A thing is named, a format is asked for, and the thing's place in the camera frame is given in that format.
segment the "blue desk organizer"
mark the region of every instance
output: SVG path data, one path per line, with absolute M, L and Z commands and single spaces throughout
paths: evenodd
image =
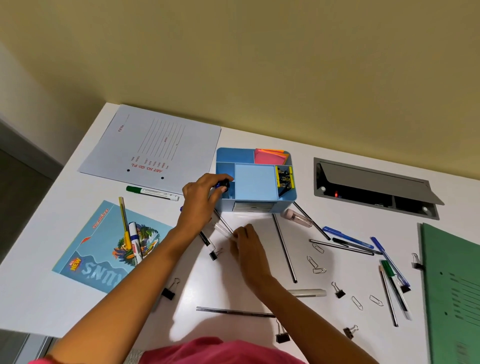
M 291 156 L 284 165 L 255 164 L 254 152 L 255 149 L 217 149 L 216 172 L 234 178 L 216 204 L 218 211 L 280 213 L 297 198 L 295 183 L 291 190 L 278 197 L 281 188 L 277 184 L 276 167 L 293 171 Z

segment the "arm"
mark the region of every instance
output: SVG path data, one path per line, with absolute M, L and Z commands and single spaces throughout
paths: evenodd
M 140 334 L 155 300 L 181 255 L 209 222 L 228 175 L 205 174 L 183 188 L 185 203 L 177 226 L 141 264 L 90 310 L 53 348 L 50 359 L 64 364 L 120 364 Z M 118 307 L 124 309 L 118 320 Z
M 272 277 L 265 250 L 251 224 L 235 230 L 234 237 L 230 250 L 245 282 L 282 323 L 310 364 L 377 363 Z

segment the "table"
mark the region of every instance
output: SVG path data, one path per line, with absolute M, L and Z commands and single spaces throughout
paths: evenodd
M 100 139 L 118 105 L 107 103 L 78 145 L 65 168 L 28 222 L 0 266 L 0 328 L 54 337 L 63 336 L 104 293 L 53 273 L 52 267 L 103 200 L 116 202 L 124 196 L 128 209 L 174 226 L 179 202 L 129 194 L 125 183 L 77 172 L 78 167 Z M 418 223 L 427 222 L 452 234 L 475 241 L 480 234 L 476 208 L 480 206 L 480 181 L 423 170 L 387 161 L 361 157 L 287 140 L 222 128 L 217 147 L 284 149 L 292 154 L 297 202 L 320 225 L 331 226 L 361 240 L 376 236 L 406 276 L 412 291 L 406 294 L 413 321 L 396 312 L 400 327 L 392 325 L 378 275 L 378 257 L 339 249 L 314 251 L 308 238 L 322 240 L 314 228 L 308 229 L 280 219 L 292 263 L 299 277 L 295 285 L 273 227 L 271 216 L 243 215 L 225 219 L 233 228 L 252 222 L 259 232 L 273 274 L 288 289 L 324 288 L 327 297 L 304 302 L 339 330 L 358 325 L 354 341 L 380 363 L 426 363 L 428 361 L 425 309 L 421 273 L 411 267 L 412 253 L 419 252 Z M 419 218 L 381 209 L 339 202 L 313 195 L 313 158 L 324 158 L 366 168 L 384 170 L 430 181 L 432 190 L 445 202 L 438 206 L 440 220 Z M 224 245 L 214 232 L 217 247 Z M 327 272 L 314 275 L 306 254 Z M 196 312 L 196 306 L 249 311 L 266 309 L 244 285 L 229 252 L 213 262 L 207 248 L 196 239 L 172 273 L 181 280 L 173 301 L 162 299 L 140 334 L 136 348 L 151 349 L 198 336 L 215 335 L 223 340 L 242 339 L 276 346 L 305 361 L 292 341 L 276 344 L 277 324 L 273 319 Z M 346 293 L 334 295 L 331 282 Z M 385 303 L 379 307 L 373 295 Z M 351 301 L 355 296 L 360 311 Z M 119 308 L 119 317 L 123 310 Z

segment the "beige wall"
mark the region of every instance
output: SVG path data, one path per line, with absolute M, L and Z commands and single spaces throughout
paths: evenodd
M 0 43 L 0 119 L 65 164 L 84 135 L 74 118 Z
M 0 10 L 0 39 L 83 129 L 106 100 L 480 179 L 478 1 Z

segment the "floor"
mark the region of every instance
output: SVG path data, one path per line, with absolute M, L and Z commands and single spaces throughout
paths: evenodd
M 0 150 L 0 264 L 53 181 Z M 27 334 L 0 330 L 0 362 L 14 363 Z

